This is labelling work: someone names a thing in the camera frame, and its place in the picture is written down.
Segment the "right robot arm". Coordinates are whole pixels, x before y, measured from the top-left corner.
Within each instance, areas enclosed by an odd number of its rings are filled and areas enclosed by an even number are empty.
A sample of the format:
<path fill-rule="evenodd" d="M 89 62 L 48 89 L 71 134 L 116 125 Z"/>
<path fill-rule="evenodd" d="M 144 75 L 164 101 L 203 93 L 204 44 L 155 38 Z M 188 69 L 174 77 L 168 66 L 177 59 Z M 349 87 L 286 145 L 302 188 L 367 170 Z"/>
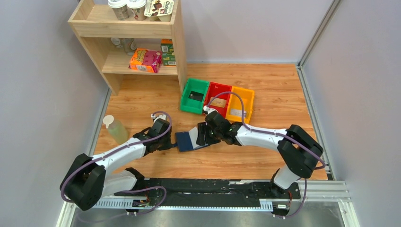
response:
<path fill-rule="evenodd" d="M 229 122 L 217 110 L 205 112 L 206 136 L 228 145 L 256 146 L 278 152 L 284 166 L 272 177 L 270 192 L 276 198 L 288 193 L 292 183 L 309 179 L 318 169 L 322 146 L 302 127 L 292 124 L 288 129 L 267 129 L 243 122 Z"/>

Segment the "navy blue card holder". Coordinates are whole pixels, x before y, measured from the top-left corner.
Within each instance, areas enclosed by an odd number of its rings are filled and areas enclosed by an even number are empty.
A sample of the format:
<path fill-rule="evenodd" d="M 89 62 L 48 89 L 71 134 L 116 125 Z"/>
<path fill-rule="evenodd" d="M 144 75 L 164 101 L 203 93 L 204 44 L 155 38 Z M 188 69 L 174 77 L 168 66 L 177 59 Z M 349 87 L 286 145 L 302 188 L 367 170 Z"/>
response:
<path fill-rule="evenodd" d="M 188 152 L 198 150 L 210 146 L 205 140 L 198 144 L 197 139 L 202 139 L 199 136 L 198 128 L 194 127 L 189 131 L 175 133 L 175 141 L 179 152 Z"/>

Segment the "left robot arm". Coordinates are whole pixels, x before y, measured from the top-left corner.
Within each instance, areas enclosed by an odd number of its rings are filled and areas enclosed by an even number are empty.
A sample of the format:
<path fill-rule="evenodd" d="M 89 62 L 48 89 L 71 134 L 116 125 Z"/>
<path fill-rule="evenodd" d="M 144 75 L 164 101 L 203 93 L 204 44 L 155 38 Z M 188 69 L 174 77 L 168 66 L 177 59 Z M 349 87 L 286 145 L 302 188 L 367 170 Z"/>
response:
<path fill-rule="evenodd" d="M 152 127 L 134 134 L 105 153 L 93 157 L 78 155 L 60 184 L 61 197 L 81 210 L 88 210 L 102 197 L 117 192 L 128 191 L 133 196 L 139 196 L 145 189 L 144 176 L 132 167 L 118 174 L 115 170 L 130 161 L 170 147 L 171 123 L 156 118 Z"/>

